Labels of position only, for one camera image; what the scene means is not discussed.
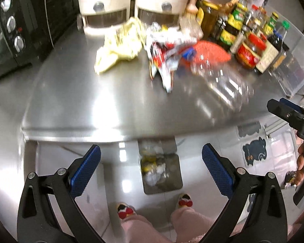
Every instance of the kitchen counter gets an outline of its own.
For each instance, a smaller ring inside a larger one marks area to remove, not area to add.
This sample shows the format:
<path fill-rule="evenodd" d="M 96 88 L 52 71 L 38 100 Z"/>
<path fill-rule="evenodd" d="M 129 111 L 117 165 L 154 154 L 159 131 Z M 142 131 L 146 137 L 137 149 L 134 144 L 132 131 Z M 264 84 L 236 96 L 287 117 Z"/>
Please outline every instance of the kitchen counter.
<path fill-rule="evenodd" d="M 235 113 L 202 78 L 183 68 L 167 94 L 160 76 L 150 80 L 145 51 L 97 75 L 101 45 L 103 39 L 72 27 L 44 63 L 0 80 L 0 220 L 14 237 L 24 178 L 36 169 L 34 141 L 105 143 L 212 132 L 269 115 L 267 101 L 284 96 L 268 74 L 257 76 L 234 60 L 254 89 L 249 103 Z"/>
<path fill-rule="evenodd" d="M 231 65 L 254 88 L 240 112 L 233 112 L 205 81 L 180 67 L 173 92 L 161 78 L 151 81 L 146 52 L 121 61 L 107 72 L 94 72 L 102 39 L 71 28 L 42 66 L 42 74 L 25 114 L 22 130 L 31 140 L 117 142 L 142 137 L 211 131 L 254 121 L 268 113 L 267 101 L 284 97 L 278 82 Z"/>

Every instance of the red bow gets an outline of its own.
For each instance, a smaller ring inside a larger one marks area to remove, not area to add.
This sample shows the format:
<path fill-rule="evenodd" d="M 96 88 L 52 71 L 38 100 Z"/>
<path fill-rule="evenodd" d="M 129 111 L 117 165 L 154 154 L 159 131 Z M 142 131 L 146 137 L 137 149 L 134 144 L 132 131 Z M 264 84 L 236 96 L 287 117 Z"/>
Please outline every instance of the red bow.
<path fill-rule="evenodd" d="M 180 201 L 179 201 L 179 205 L 180 205 L 180 206 L 186 205 L 186 206 L 192 207 L 192 206 L 193 206 L 193 202 L 192 202 L 191 200 L 189 200 L 189 201 L 180 200 Z"/>
<path fill-rule="evenodd" d="M 119 212 L 118 216 L 120 219 L 124 219 L 125 217 L 127 217 L 127 215 L 131 215 L 134 213 L 134 210 L 132 208 L 126 208 L 125 212 Z"/>

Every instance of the dish towel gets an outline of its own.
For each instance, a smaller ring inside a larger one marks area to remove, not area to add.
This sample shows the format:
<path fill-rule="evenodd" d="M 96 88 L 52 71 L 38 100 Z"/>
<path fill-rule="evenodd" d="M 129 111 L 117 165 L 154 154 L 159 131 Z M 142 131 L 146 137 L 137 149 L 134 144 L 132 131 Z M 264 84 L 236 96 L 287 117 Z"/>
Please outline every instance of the dish towel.
<path fill-rule="evenodd" d="M 140 19 L 131 17 L 120 28 L 110 28 L 105 34 L 104 46 L 96 55 L 95 72 L 100 74 L 118 60 L 132 60 L 145 44 L 146 33 Z"/>

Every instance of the oven knob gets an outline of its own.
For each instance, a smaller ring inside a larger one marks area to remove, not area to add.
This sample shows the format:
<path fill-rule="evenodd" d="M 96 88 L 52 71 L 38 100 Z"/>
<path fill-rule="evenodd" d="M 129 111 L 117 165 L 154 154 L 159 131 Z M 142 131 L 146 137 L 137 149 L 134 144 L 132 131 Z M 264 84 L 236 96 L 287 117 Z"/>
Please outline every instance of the oven knob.
<path fill-rule="evenodd" d="M 10 5 L 11 5 L 11 0 L 3 0 L 0 4 L 1 6 L 1 9 L 4 11 L 4 12 L 7 12 L 10 8 Z"/>
<path fill-rule="evenodd" d="M 7 21 L 8 33 L 11 33 L 13 30 L 15 30 L 15 28 L 16 28 L 16 19 L 13 16 L 11 16 Z"/>
<path fill-rule="evenodd" d="M 14 40 L 14 45 L 15 45 L 17 52 L 19 53 L 24 48 L 23 39 L 20 36 L 17 36 Z"/>

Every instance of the red package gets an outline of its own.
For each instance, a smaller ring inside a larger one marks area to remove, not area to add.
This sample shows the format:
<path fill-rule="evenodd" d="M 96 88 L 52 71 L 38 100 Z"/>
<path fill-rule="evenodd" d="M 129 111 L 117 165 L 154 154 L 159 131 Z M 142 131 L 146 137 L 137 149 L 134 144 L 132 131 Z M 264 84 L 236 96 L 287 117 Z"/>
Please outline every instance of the red package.
<path fill-rule="evenodd" d="M 212 42 L 198 41 L 193 48 L 196 50 L 196 55 L 192 60 L 194 63 L 205 63 L 208 60 L 210 64 L 214 65 L 227 62 L 231 59 L 229 53 Z"/>

